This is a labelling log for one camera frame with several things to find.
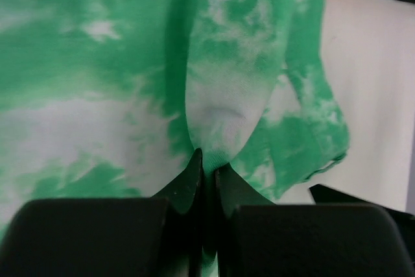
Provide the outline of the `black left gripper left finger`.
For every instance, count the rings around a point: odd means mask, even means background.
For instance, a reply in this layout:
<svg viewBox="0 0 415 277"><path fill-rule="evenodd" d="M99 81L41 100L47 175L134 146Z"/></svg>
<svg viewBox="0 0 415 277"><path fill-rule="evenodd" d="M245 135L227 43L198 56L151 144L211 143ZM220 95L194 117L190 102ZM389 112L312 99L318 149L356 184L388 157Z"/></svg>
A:
<svg viewBox="0 0 415 277"><path fill-rule="evenodd" d="M38 199L1 243L2 276L200 276L202 151L147 198Z"/></svg>

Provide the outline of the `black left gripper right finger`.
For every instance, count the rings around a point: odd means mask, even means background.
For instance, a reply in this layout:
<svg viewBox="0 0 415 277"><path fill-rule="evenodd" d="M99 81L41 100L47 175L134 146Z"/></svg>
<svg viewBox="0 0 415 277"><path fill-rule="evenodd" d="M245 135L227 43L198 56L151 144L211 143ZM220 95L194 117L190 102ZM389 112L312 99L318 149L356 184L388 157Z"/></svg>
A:
<svg viewBox="0 0 415 277"><path fill-rule="evenodd" d="M215 172L220 276L412 276L414 225L373 204L274 204Z"/></svg>

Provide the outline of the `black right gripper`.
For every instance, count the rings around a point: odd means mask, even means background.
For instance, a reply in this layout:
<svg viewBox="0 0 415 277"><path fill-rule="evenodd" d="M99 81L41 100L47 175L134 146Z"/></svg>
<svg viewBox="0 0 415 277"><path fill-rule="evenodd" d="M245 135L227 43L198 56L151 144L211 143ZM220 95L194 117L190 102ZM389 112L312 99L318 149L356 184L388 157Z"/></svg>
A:
<svg viewBox="0 0 415 277"><path fill-rule="evenodd" d="M311 196L316 204L373 204L385 209L397 223L406 223L414 225L414 215L403 211L393 210L380 204L354 197L350 194L343 193L337 189L325 186L323 184L316 184L309 188Z"/></svg>

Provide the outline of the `green tie-dye trousers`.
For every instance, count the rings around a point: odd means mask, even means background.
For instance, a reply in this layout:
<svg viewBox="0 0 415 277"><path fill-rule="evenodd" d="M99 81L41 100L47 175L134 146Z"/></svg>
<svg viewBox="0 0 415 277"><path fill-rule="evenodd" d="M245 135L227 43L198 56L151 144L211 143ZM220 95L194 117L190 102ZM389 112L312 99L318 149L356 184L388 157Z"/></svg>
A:
<svg viewBox="0 0 415 277"><path fill-rule="evenodd" d="M202 149L277 201L346 155L326 0L1 0L1 246L32 200L140 198Z"/></svg>

